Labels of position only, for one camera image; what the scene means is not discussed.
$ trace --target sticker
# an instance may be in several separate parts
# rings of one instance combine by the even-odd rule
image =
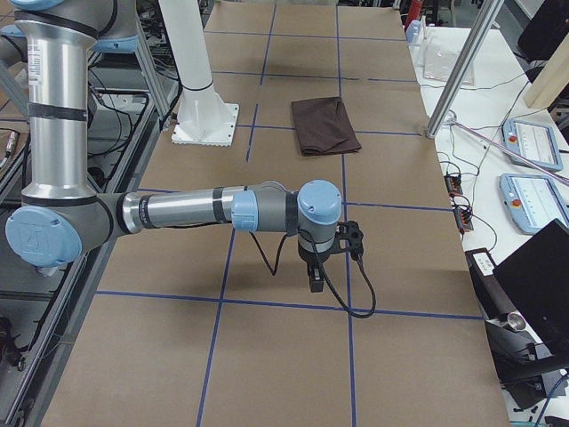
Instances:
[[[478,268],[482,271],[482,274],[485,276],[492,276],[494,272],[494,264],[492,264],[492,261],[490,261],[486,252],[474,254],[474,261],[476,261]]]
[[[28,46],[28,81],[30,85],[42,83],[42,50],[39,44]]]

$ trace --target robotic arm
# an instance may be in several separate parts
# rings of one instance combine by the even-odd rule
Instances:
[[[231,222],[236,230],[298,236],[313,292],[330,254],[361,260],[363,234],[341,224],[341,194],[330,182],[300,191],[274,182],[139,196],[96,194],[87,185],[87,51],[136,48],[135,0],[12,0],[28,40],[32,180],[6,224],[13,251],[38,267],[72,262],[110,239],[144,229]],[[341,241],[348,244],[341,247]]]

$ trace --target black bag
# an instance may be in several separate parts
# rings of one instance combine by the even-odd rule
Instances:
[[[529,60],[548,60],[569,33],[569,0],[545,0],[517,40]]]

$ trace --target dark folded cloth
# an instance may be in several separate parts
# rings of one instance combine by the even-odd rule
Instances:
[[[362,148],[339,97],[294,101],[293,120],[303,156],[322,156]]]

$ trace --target black monitor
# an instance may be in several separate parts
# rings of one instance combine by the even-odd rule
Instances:
[[[569,229],[550,222],[494,276],[551,353],[569,353]]]

